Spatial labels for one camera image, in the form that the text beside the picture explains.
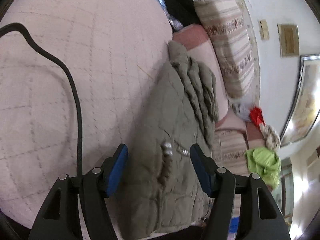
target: black cord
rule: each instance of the black cord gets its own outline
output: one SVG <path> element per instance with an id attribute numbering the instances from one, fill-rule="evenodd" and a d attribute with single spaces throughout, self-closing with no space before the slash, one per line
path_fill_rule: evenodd
<path id="1" fill-rule="evenodd" d="M 33 48 L 36 52 L 38 52 L 43 57 L 57 64 L 60 68 L 62 68 L 62 70 L 65 72 L 69 80 L 73 98 L 76 103 L 76 111 L 77 111 L 77 123 L 78 123 L 77 177 L 79 178 L 79 181 L 80 181 L 79 198 L 80 198 L 82 213 L 84 214 L 85 210 L 84 210 L 84 196 L 83 196 L 83 186 L 82 186 L 82 118 L 81 118 L 80 100 L 78 97 L 75 82 L 73 81 L 73 78 L 67 66 L 61 60 L 59 60 L 58 58 L 56 58 L 55 56 L 51 55 L 49 52 L 45 51 L 40 46 L 38 46 L 38 44 L 36 44 L 35 41 L 32 39 L 26 27 L 23 26 L 21 23 L 10 23 L 0 28 L 0 38 L 3 35 L 13 31 L 20 32 L 31 48 Z"/>

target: red cloth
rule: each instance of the red cloth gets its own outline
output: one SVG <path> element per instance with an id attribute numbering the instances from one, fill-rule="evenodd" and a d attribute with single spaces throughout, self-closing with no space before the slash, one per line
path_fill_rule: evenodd
<path id="1" fill-rule="evenodd" d="M 259 128 L 259 124 L 261 124 L 261 123 L 266 125 L 263 120 L 262 110 L 259 107 L 255 106 L 254 108 L 252 108 L 250 110 L 250 118 L 251 118 L 252 123 L 254 123 L 254 125 L 258 128 Z"/>

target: lime green fabric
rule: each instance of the lime green fabric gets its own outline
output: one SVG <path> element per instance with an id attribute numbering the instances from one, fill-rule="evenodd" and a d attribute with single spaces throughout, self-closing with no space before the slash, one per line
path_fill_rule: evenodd
<path id="1" fill-rule="evenodd" d="M 281 163 L 279 156 L 265 147 L 250 149 L 245 152 L 248 169 L 260 175 L 264 183 L 273 189 L 279 186 Z"/>

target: mattress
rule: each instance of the mattress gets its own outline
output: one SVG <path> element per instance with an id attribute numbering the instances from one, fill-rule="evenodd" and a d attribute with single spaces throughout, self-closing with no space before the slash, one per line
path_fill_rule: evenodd
<path id="1" fill-rule="evenodd" d="M 11 22 L 25 25 L 73 75 L 83 172 L 119 143 L 130 148 L 140 109 L 168 59 L 172 29 L 158 2 L 15 0 L 0 26 Z M 19 33 L 0 39 L 0 123 L 0 207 L 30 228 L 58 176 L 76 175 L 77 124 L 65 74 Z"/>

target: picture frame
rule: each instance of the picture frame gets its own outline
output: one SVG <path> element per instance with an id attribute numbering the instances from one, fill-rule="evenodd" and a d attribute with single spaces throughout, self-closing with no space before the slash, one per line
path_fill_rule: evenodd
<path id="1" fill-rule="evenodd" d="M 304 139 L 312 130 L 319 112 L 320 54 L 301 56 L 297 89 L 280 136 L 281 146 Z"/>

